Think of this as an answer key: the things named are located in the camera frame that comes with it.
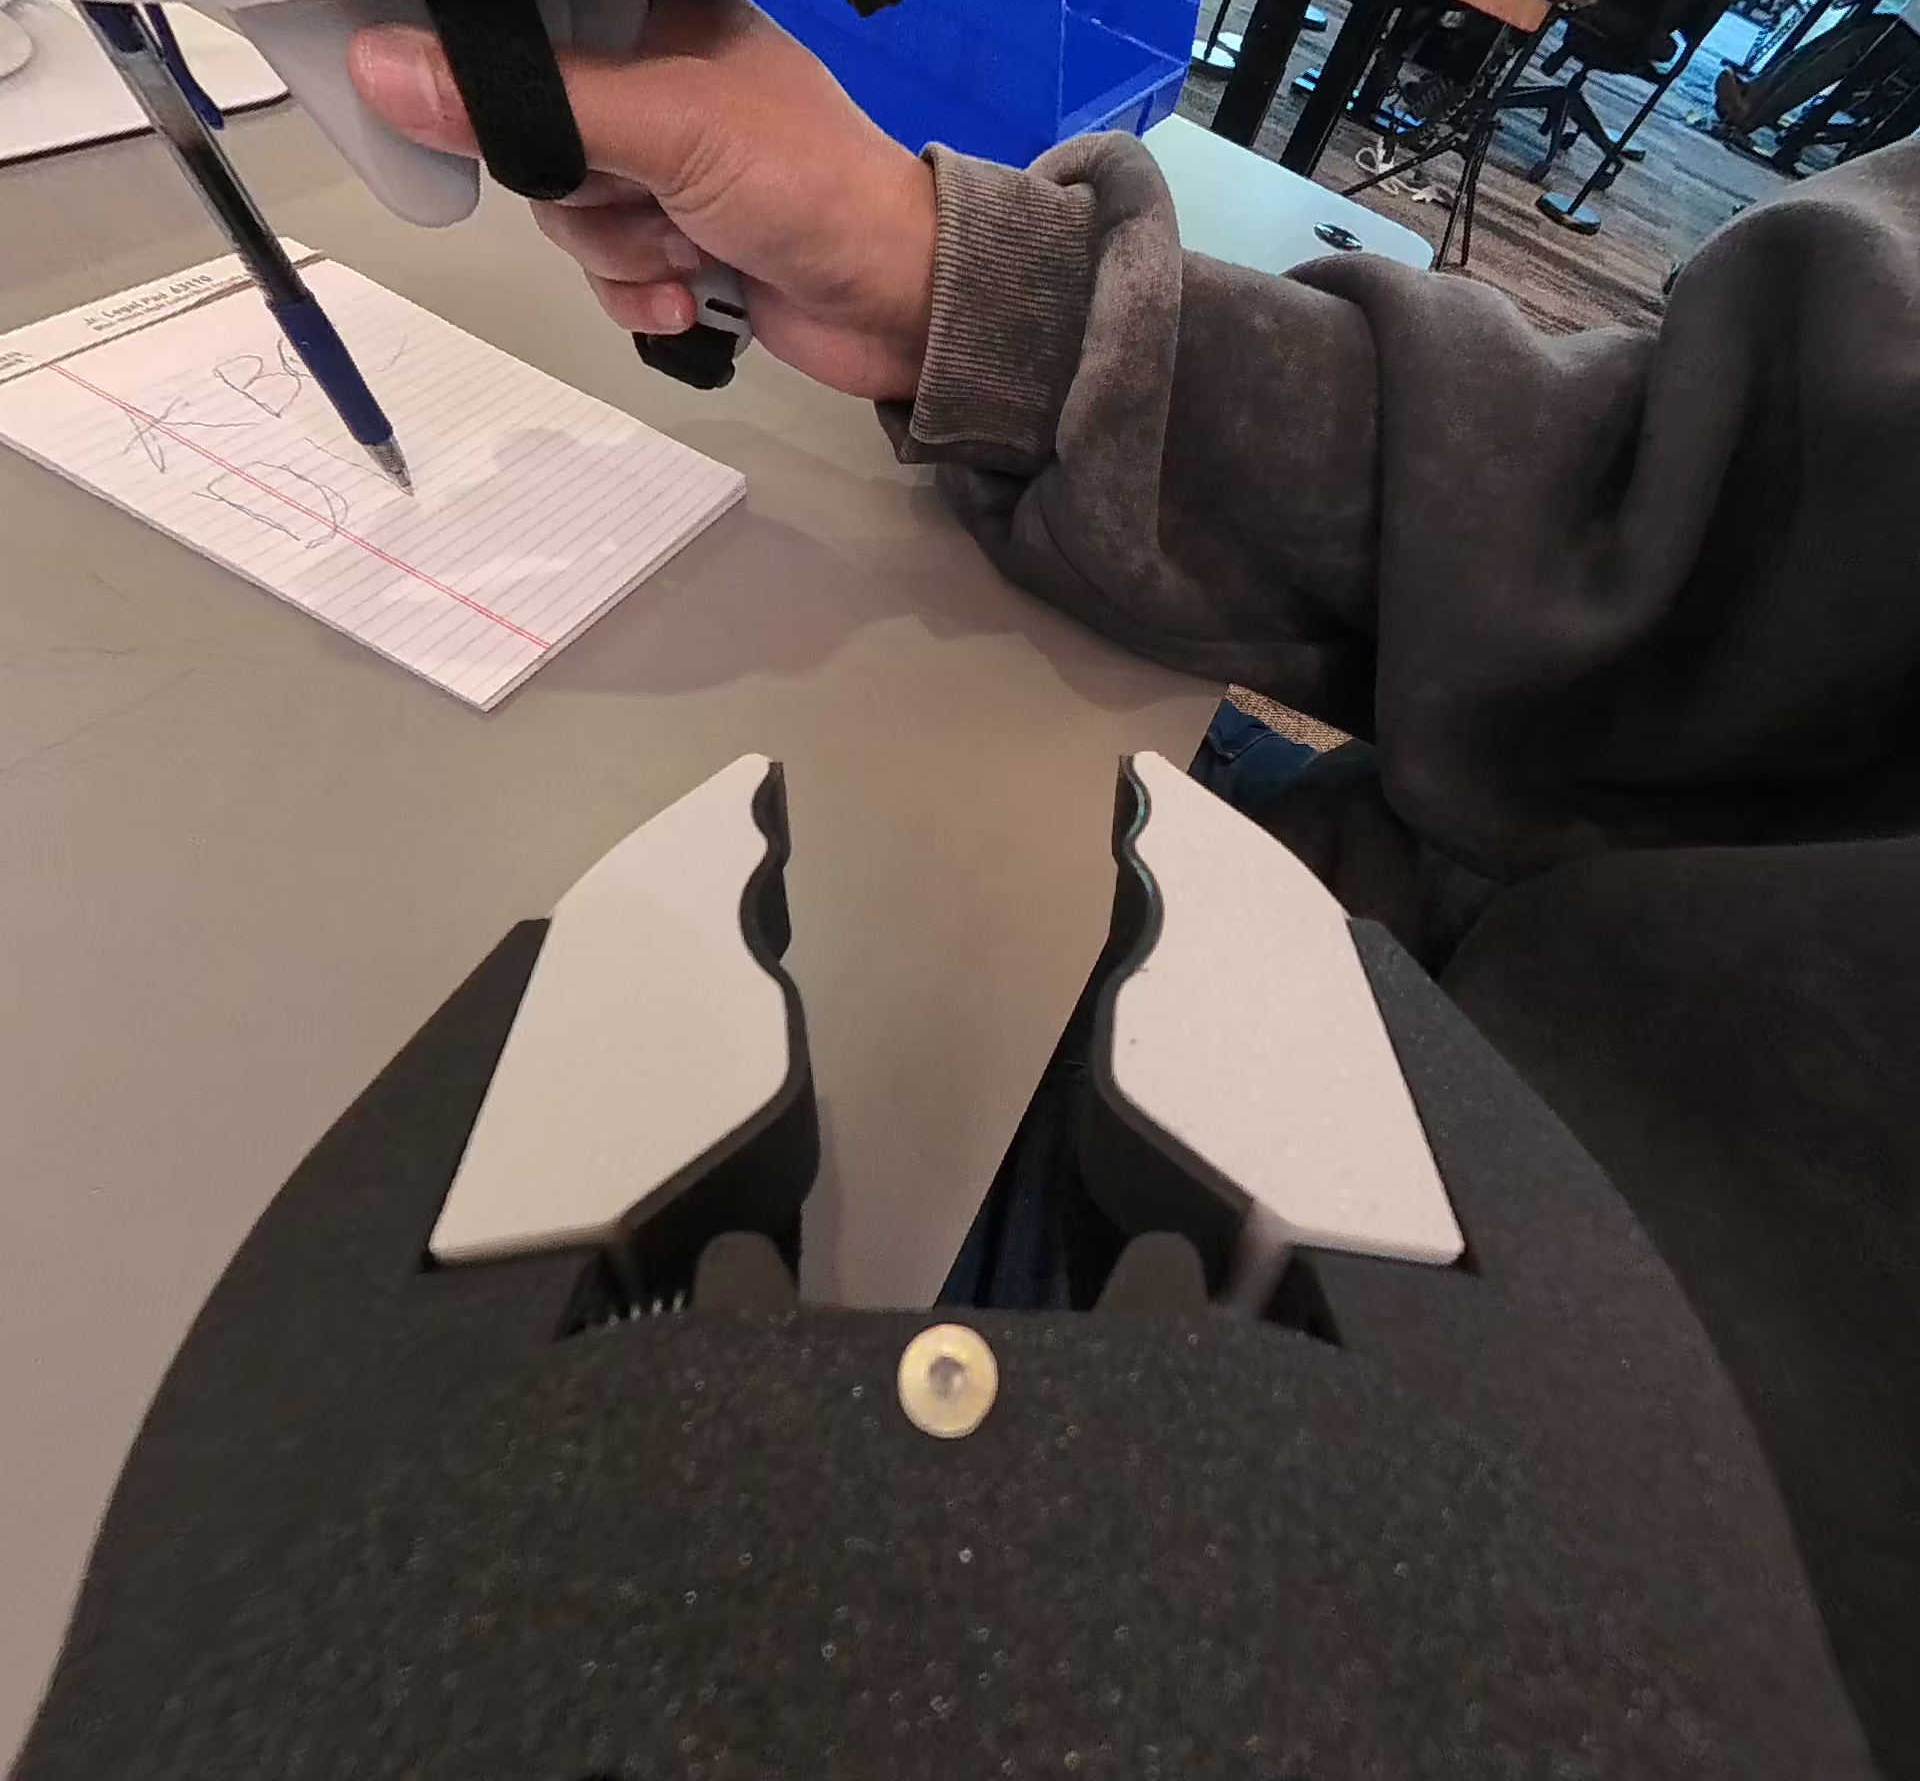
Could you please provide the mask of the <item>blue retractable pen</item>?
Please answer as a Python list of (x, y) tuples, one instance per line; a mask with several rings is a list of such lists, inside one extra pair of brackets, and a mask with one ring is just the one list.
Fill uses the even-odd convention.
[(226, 114), (187, 70), (158, 6), (80, 0), (77, 15), (145, 109), (228, 247), (268, 307), (280, 334), (345, 422), (349, 438), (402, 492), (413, 492), (394, 425), (353, 362), (342, 331), (303, 284), (249, 184), (220, 143)]

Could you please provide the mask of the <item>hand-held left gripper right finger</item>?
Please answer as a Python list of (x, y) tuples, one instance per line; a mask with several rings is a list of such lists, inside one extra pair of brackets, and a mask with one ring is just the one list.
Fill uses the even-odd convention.
[(1079, 1148), (1102, 1216), (1186, 1241), (1227, 1307), (1267, 1307), (1299, 1248), (1461, 1267), (1351, 914), (1154, 752), (1117, 766), (1114, 868)]

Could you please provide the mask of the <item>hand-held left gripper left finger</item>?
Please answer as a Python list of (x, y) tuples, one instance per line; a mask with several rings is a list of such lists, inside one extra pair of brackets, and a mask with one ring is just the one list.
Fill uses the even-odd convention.
[(625, 834), (556, 905), (428, 1236), (439, 1267), (635, 1254), (690, 1204), (777, 1230), (820, 1158), (784, 766), (744, 755)]

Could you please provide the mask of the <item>person's right hand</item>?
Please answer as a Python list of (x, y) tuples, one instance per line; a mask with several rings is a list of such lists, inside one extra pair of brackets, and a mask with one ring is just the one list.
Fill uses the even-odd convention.
[(650, 0), (632, 49), (559, 67), (586, 182), (531, 214), (615, 330), (687, 330), (712, 256), (784, 363), (865, 401), (916, 393), (934, 172), (804, 44), (749, 0)]

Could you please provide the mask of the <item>white lined notepad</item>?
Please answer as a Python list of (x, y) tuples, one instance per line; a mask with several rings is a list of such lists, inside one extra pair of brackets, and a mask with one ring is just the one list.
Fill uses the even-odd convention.
[(492, 711), (745, 498), (702, 450), (294, 242), (411, 469), (235, 259), (3, 331), (3, 444)]

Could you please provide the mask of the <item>blue plastic bin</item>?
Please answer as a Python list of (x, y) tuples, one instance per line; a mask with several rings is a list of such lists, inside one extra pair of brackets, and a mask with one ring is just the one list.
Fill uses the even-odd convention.
[(1030, 165), (1174, 113), (1199, 0), (752, 0), (908, 149)]

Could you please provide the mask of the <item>person's right forearm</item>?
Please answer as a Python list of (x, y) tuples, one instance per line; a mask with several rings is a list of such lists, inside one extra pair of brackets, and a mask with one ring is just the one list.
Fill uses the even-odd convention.
[(1370, 255), (1179, 242), (1130, 136), (929, 149), (882, 404), (1005, 581), (1377, 746), (1429, 844), (1916, 831), (1916, 143), (1740, 211), (1656, 330)]

